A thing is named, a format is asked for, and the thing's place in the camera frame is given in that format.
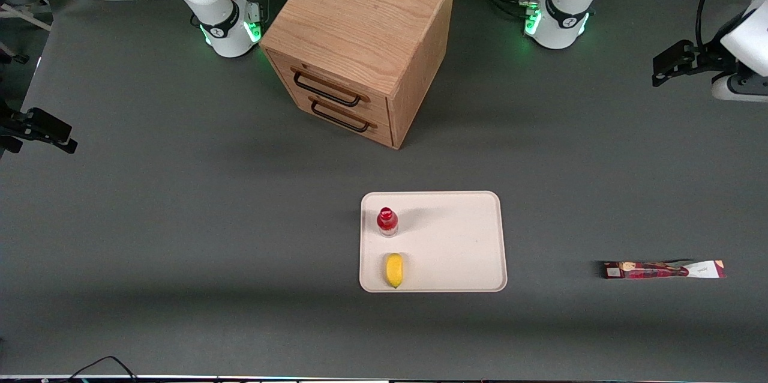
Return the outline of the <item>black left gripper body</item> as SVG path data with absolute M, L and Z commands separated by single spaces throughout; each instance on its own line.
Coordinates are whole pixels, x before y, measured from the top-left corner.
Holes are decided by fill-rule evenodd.
M 731 74 L 731 53 L 718 41 L 711 41 L 702 46 L 693 46 L 694 62 L 691 73 L 716 72 L 718 76 Z

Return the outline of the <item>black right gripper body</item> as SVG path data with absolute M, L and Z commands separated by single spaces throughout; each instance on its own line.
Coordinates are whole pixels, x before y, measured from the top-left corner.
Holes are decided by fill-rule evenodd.
M 12 109 L 5 100 L 1 100 L 1 146 L 3 151 L 19 153 L 23 140 L 30 140 L 28 128 L 29 112 Z

